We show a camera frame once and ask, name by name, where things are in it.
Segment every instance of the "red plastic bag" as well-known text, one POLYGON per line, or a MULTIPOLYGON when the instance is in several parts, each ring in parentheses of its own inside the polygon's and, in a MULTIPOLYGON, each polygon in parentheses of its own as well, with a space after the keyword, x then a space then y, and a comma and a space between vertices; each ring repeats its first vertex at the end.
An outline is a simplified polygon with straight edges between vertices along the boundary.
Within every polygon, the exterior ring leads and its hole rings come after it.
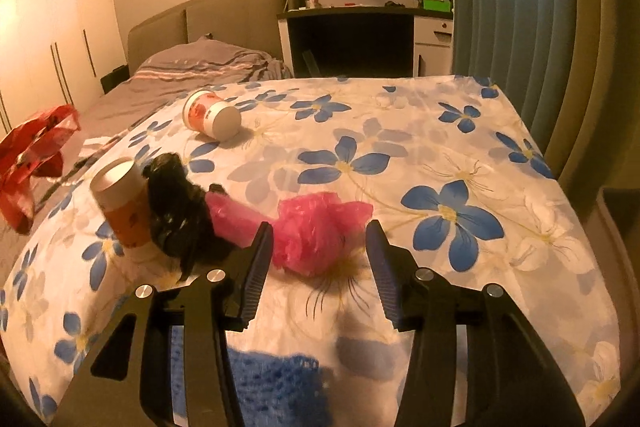
POLYGON ((60 105, 32 116, 0 142, 0 212, 18 233, 29 233, 33 224, 31 176, 62 176, 60 149, 79 129, 76 109, 60 105))
POLYGON ((351 251, 373 214, 369 203, 342 203, 334 192, 317 192, 282 200, 271 219, 232 200, 208 192, 207 205, 216 235, 245 248, 260 226, 273 227, 273 264, 306 277, 321 275, 351 251))

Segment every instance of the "gray bedding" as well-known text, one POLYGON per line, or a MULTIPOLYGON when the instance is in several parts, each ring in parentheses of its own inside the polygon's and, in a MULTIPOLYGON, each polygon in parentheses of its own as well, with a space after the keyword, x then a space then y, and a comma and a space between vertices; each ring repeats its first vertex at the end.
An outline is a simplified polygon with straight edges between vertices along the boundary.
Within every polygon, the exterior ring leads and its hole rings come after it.
MULTIPOLYGON (((78 160, 80 145, 84 140, 123 134, 185 92, 203 86, 290 77, 291 74, 282 61, 264 52, 233 46, 207 36, 190 44, 179 44, 149 58, 133 77, 101 97, 93 107, 81 114, 82 131, 76 133, 63 150, 65 162, 70 168, 78 160)), ((79 166, 63 182, 37 178, 32 180, 34 199, 38 202, 32 230, 36 230, 44 217, 65 198, 68 186, 82 176, 104 152, 98 151, 89 159, 89 164, 79 166)), ((0 219, 2 283, 27 240, 28 236, 18 235, 0 219)))

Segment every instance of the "silver screw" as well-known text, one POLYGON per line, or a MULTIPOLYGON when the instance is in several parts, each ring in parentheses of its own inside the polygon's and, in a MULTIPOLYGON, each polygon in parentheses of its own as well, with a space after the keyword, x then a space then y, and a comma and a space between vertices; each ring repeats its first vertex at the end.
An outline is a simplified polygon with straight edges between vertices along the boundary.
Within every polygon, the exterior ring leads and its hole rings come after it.
POLYGON ((207 279, 209 282, 220 282, 226 277, 226 273, 223 270, 211 270, 207 273, 207 279))
POLYGON ((136 297, 138 299, 146 299, 151 293, 153 293, 154 289, 151 288, 148 284, 143 284, 142 286, 138 286, 136 290, 136 297))
POLYGON ((498 284, 490 284, 486 287, 486 292, 492 297, 502 297, 504 295, 504 289, 498 284))
POLYGON ((418 268, 415 271, 415 278, 418 281, 429 282, 433 280, 433 271, 429 270, 428 268, 418 268))

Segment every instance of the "crumpled plastic bag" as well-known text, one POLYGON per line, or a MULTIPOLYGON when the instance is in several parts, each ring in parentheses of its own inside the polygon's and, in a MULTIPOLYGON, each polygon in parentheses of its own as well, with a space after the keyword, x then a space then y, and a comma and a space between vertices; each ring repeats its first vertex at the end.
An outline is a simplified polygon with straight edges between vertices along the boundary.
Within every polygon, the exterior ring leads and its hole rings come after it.
POLYGON ((327 272, 348 254, 364 233, 373 206, 361 201, 342 203, 334 192, 316 192, 282 200, 278 219, 238 203, 224 194, 205 196, 211 221, 220 237, 245 248, 260 223, 273 227, 273 265, 305 277, 327 272))
POLYGON ((181 282, 196 264, 222 261, 234 249, 216 236, 205 191, 187 179, 180 156, 156 156, 142 175, 147 179, 151 239, 167 256, 180 259, 181 282))
POLYGON ((78 130, 76 109, 60 105, 36 113, 0 142, 0 212, 16 232, 27 234, 33 224, 31 176, 62 176, 61 149, 78 130))

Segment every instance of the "pink plastic bag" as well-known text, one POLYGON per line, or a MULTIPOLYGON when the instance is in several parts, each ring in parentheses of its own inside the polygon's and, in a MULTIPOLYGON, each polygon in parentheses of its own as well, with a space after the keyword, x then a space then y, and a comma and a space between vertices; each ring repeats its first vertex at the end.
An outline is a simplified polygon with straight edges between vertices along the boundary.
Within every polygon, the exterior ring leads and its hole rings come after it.
POLYGON ((342 203, 334 192, 317 192, 282 200, 271 219, 232 200, 208 192, 207 205, 216 235, 248 247, 260 223, 273 227, 273 265, 311 277, 326 272, 362 237, 373 214, 369 203, 342 203))

